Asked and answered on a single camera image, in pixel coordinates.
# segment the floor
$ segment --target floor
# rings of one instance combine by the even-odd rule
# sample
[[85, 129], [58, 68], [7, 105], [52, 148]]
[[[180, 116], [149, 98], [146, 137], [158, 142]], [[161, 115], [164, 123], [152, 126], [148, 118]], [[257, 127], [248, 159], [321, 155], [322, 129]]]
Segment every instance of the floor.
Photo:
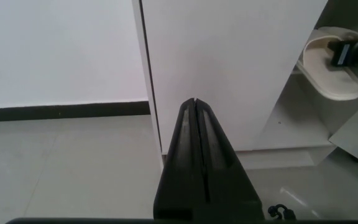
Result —
[[[358, 164], [248, 170], [264, 210], [358, 219]], [[160, 164], [150, 116], [0, 122], [0, 223], [16, 217], [152, 218]]]

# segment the white shelf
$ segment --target white shelf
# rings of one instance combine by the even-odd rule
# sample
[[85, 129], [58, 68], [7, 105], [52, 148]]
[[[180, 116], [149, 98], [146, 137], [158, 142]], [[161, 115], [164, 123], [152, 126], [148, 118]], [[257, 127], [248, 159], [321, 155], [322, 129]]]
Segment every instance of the white shelf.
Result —
[[253, 149], [332, 146], [328, 139], [329, 131], [291, 76]]

